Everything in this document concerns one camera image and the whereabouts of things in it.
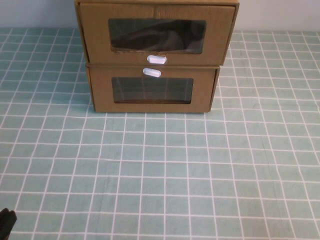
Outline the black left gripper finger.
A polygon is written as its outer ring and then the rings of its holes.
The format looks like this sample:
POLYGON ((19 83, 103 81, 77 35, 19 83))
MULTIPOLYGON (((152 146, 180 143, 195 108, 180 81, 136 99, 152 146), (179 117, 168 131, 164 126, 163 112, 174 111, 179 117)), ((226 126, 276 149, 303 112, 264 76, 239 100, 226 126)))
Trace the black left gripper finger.
POLYGON ((9 212, 9 217, 8 217, 8 233, 7 233, 7 239, 9 239, 9 236, 10 236, 10 234, 11 234, 11 231, 12 231, 12 229, 13 229, 16 221, 17 221, 16 213, 15 213, 13 210, 11 210, 11 211, 9 212))
POLYGON ((6 215, 8 214, 8 208, 4 208, 0 212, 0 239, 7 239, 7 231, 6 231, 6 215))

